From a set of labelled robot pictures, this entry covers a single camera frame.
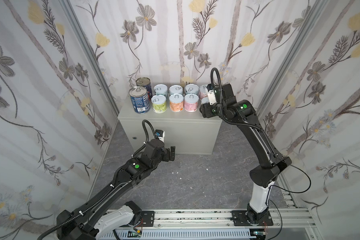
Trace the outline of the teal label can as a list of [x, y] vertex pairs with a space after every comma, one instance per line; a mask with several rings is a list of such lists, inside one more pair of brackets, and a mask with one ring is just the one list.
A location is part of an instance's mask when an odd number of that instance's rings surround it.
[[188, 94], [198, 95], [199, 87], [195, 84], [188, 84], [185, 86], [185, 92], [186, 92], [186, 95], [188, 95]]

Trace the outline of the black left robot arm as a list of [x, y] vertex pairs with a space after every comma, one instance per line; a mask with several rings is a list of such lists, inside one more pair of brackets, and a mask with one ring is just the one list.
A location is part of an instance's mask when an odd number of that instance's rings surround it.
[[98, 240], [118, 227], [142, 222], [142, 210], [133, 201], [112, 213], [107, 211], [126, 192], [147, 178], [161, 162], [175, 160], [174, 146], [166, 148], [158, 139], [150, 140], [144, 149], [118, 168], [98, 194], [74, 211], [63, 211], [57, 217], [54, 231], [59, 240]]

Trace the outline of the orange label can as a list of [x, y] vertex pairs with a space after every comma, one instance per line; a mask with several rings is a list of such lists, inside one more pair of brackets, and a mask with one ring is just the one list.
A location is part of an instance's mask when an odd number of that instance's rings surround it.
[[173, 94], [169, 97], [170, 109], [172, 112], [178, 113], [184, 109], [184, 97], [181, 94]]

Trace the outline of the light blue label can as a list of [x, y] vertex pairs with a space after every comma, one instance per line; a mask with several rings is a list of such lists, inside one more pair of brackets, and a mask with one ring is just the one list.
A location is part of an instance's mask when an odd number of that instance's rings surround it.
[[155, 85], [154, 86], [154, 92], [155, 92], [155, 95], [162, 95], [162, 96], [165, 96], [167, 97], [168, 95], [168, 87], [164, 84], [158, 84], [158, 85]]

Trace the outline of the yellow label can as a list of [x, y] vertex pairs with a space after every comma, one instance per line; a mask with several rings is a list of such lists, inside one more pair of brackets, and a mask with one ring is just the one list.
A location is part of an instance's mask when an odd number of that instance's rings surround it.
[[205, 97], [205, 98], [203, 98], [202, 100], [201, 100], [201, 104], [203, 105], [203, 104], [209, 104], [210, 103], [210, 100], [209, 100], [209, 98], [208, 97]]

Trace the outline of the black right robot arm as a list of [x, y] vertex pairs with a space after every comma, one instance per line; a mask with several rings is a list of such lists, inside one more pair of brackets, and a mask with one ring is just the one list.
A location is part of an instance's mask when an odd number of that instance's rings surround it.
[[225, 123], [238, 127], [258, 158], [258, 166], [250, 170], [254, 185], [245, 221], [249, 225], [259, 225], [270, 217], [271, 189], [279, 174], [292, 161], [289, 157], [284, 157], [271, 142], [252, 104], [247, 100], [237, 101], [231, 85], [216, 87], [209, 84], [207, 90], [209, 102], [200, 107], [203, 117], [219, 117]]

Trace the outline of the pale blue label can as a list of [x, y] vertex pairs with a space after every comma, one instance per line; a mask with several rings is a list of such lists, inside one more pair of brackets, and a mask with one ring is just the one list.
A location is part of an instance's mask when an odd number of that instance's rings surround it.
[[169, 88], [170, 96], [172, 96], [174, 94], [182, 95], [183, 92], [184, 92], [183, 87], [180, 85], [173, 85]]

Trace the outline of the green label can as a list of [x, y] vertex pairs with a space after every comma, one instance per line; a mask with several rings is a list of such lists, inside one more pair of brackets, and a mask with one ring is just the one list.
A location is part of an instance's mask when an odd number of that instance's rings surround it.
[[161, 114], [167, 110], [167, 99], [163, 95], [155, 95], [151, 99], [152, 107], [155, 113]]

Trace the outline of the blue nutrition label can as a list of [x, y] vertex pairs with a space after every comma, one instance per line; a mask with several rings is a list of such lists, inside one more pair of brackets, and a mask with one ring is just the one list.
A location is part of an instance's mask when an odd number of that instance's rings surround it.
[[138, 114], [145, 114], [150, 109], [150, 99], [145, 87], [135, 86], [129, 90], [133, 108]]

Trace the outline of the pink flower label can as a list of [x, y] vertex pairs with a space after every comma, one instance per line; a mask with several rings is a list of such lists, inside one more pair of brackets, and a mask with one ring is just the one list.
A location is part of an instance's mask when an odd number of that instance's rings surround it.
[[199, 87], [199, 98], [200, 100], [208, 97], [208, 85], [201, 85]]

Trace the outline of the dark blue tomato can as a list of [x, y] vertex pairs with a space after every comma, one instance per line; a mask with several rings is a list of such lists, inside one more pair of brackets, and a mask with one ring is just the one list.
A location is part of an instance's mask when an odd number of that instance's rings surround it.
[[136, 80], [136, 84], [137, 84], [137, 86], [144, 87], [147, 89], [147, 93], [148, 93], [148, 96], [150, 99], [153, 97], [151, 80], [149, 78], [140, 77]]

